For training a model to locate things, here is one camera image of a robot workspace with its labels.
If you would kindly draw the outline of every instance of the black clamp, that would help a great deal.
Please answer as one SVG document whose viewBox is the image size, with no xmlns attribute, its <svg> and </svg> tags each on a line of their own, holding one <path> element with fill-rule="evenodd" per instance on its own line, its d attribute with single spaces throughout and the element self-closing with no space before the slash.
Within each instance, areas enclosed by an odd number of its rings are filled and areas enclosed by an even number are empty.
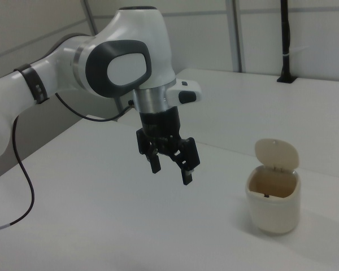
<svg viewBox="0 0 339 271">
<path fill-rule="evenodd" d="M 43 103 L 48 100 L 46 89 L 43 82 L 40 79 L 38 73 L 33 69 L 30 64 L 24 64 L 19 68 L 16 68 L 14 72 L 20 72 L 28 84 L 28 87 L 33 95 L 37 104 Z"/>
</svg>

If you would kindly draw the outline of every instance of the black band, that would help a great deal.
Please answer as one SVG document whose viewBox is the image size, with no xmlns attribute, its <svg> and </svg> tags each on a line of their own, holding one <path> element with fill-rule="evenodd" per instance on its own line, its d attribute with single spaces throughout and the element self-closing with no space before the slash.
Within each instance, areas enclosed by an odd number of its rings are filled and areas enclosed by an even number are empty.
<svg viewBox="0 0 339 271">
<path fill-rule="evenodd" d="M 151 6 L 136 6 L 136 7 L 121 7 L 119 10 L 156 10 L 157 8 Z"/>
<path fill-rule="evenodd" d="M 140 113 L 143 131 L 148 137 L 180 136 L 180 116 L 177 106 L 159 113 Z"/>
<path fill-rule="evenodd" d="M 24 77 L 37 104 L 42 103 L 48 99 L 46 89 L 40 79 L 40 76 L 30 64 L 24 64 L 19 68 L 16 68 L 14 72 L 16 71 L 20 72 L 21 75 Z"/>
</svg>

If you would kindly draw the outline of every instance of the black mount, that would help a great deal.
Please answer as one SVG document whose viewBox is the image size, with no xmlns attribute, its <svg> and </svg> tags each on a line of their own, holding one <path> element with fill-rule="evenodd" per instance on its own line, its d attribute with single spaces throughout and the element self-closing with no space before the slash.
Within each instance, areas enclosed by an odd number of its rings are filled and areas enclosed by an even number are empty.
<svg viewBox="0 0 339 271">
<path fill-rule="evenodd" d="M 196 143 L 192 137 L 181 139 L 177 107 L 160 113 L 140 113 L 143 128 L 137 131 L 138 149 L 151 164 L 152 172 L 161 170 L 158 154 L 169 156 L 181 169 L 184 185 L 192 181 L 192 171 L 199 165 Z"/>
<path fill-rule="evenodd" d="M 291 84 L 296 76 L 290 73 L 290 25 L 288 16 L 288 0 L 281 0 L 281 32 L 282 32 L 282 70 L 277 82 Z"/>
</svg>

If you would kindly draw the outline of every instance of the white wall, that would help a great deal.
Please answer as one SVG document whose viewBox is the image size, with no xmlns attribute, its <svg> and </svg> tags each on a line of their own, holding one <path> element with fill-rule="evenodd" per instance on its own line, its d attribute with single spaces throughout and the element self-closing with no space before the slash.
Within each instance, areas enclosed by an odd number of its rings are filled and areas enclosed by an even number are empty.
<svg viewBox="0 0 339 271">
<path fill-rule="evenodd" d="M 224 0 L 89 0 L 89 6 L 99 31 L 120 7 L 155 6 L 166 22 L 176 73 L 185 68 L 238 70 L 228 28 L 232 6 Z"/>
<path fill-rule="evenodd" d="M 280 1 L 237 0 L 247 73 L 279 75 L 283 66 Z M 339 0 L 289 0 L 290 69 L 339 81 Z"/>
<path fill-rule="evenodd" d="M 60 38 L 74 32 L 90 34 L 80 0 L 0 0 L 0 77 L 42 57 Z M 112 99 L 81 93 L 62 95 L 84 115 L 117 114 Z M 21 157 L 27 157 L 78 120 L 56 97 L 30 108 L 18 122 Z M 0 175 L 15 164 L 9 145 L 0 157 Z"/>
</svg>

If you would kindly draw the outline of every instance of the table surface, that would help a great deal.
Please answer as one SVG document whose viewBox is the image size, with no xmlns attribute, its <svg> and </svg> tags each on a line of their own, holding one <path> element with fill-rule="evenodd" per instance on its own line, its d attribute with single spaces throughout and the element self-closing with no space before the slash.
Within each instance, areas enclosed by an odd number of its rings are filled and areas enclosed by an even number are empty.
<svg viewBox="0 0 339 271">
<path fill-rule="evenodd" d="M 203 91 L 202 101 L 179 106 L 182 137 L 248 155 L 259 139 L 282 139 L 301 168 L 339 177 L 339 82 L 198 69 L 177 77 Z M 119 122 L 138 125 L 129 114 Z"/>
<path fill-rule="evenodd" d="M 24 160 L 36 201 L 0 230 L 0 270 L 339 270 L 339 178 L 298 169 L 300 223 L 266 235 L 245 197 L 257 159 L 197 145 L 184 186 L 168 157 L 151 173 L 136 128 L 79 121 Z M 0 177 L 0 225 L 29 204 L 16 166 Z"/>
</svg>

